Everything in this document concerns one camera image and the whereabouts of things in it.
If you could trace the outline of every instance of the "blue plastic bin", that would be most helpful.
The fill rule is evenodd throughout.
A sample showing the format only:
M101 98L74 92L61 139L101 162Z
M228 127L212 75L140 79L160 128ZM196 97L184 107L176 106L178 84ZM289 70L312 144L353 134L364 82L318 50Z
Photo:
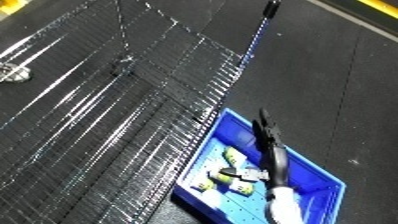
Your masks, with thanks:
M247 156L243 166L258 166L260 153L255 147L251 123L225 109L210 130L197 153L177 180L174 193L196 207L215 223L268 223L264 217L266 189L255 183L255 192L243 196L217 185L215 190L200 192L192 181L213 160L222 159L226 146L233 146ZM333 224L339 211L346 185L327 171L288 148L290 186L296 187L302 216L308 224Z

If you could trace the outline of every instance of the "small yellow object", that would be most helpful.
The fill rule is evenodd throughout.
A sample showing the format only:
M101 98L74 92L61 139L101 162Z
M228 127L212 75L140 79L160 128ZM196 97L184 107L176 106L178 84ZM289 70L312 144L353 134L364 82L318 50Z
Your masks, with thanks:
M200 176L193 181L191 187L203 192L206 190L214 189L216 187L216 184L209 178L205 176Z
M223 184L231 184L233 181L233 177L220 173L220 169L210 171L209 176L210 178Z
M25 5L25 0L0 0L0 11L7 15L11 15Z
M246 160L246 156L234 147L227 147L223 153L225 160L233 167L240 167Z
M235 179L229 189L244 196L250 196L254 193L254 185L252 183L240 181L239 179Z

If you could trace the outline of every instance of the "wire mesh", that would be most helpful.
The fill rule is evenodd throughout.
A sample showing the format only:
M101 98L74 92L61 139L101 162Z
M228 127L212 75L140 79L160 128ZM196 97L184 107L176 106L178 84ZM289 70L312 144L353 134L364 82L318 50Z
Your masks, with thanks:
M239 57L135 0L91 0L0 54L0 223L144 223Z

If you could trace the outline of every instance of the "black metal grid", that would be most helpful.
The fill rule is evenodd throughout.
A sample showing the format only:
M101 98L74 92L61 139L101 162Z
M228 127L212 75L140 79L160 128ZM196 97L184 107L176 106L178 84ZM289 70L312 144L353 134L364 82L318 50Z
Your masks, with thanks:
M145 222L238 59L134 0L88 1L14 45L0 61L34 79L0 88L15 105L0 116L0 223Z

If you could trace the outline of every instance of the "wire rack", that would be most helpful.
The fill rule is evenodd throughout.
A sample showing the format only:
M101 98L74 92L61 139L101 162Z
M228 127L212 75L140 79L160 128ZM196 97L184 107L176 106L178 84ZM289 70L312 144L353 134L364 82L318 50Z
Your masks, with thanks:
M0 223L144 223L239 56L135 0L91 0L0 54Z

